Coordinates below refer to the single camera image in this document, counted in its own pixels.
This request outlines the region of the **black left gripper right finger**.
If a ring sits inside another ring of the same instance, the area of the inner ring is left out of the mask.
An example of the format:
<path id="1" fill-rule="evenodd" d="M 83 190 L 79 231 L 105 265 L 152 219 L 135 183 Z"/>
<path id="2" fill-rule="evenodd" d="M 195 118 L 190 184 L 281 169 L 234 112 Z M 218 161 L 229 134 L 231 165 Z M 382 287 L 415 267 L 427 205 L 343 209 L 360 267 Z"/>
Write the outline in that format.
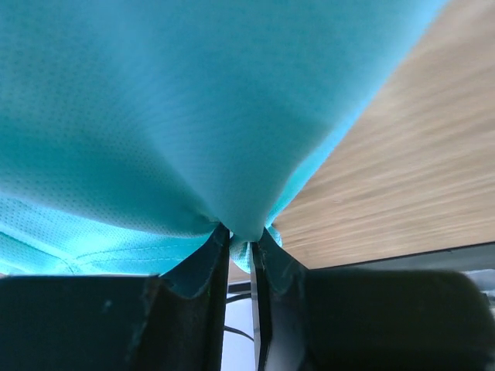
<path id="1" fill-rule="evenodd" d="M 494 318 L 464 274 L 309 269 L 251 245 L 259 370 L 492 370 Z"/>

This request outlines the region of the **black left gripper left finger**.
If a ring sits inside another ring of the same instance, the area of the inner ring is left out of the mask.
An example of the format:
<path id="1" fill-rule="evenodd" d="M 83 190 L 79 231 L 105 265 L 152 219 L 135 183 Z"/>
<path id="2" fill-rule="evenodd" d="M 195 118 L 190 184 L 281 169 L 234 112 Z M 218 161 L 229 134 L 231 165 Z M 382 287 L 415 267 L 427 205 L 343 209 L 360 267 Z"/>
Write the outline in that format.
<path id="1" fill-rule="evenodd" d="M 218 370 L 229 231 L 163 275 L 1 281 L 3 370 Z"/>

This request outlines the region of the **teal t shirt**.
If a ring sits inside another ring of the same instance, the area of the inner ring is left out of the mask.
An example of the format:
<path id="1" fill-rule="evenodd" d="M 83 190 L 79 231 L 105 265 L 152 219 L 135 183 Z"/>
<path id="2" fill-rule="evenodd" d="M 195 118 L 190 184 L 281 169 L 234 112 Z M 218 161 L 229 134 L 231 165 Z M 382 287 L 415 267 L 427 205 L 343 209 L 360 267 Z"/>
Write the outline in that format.
<path id="1" fill-rule="evenodd" d="M 3 1 L 2 273 L 247 269 L 444 5 Z"/>

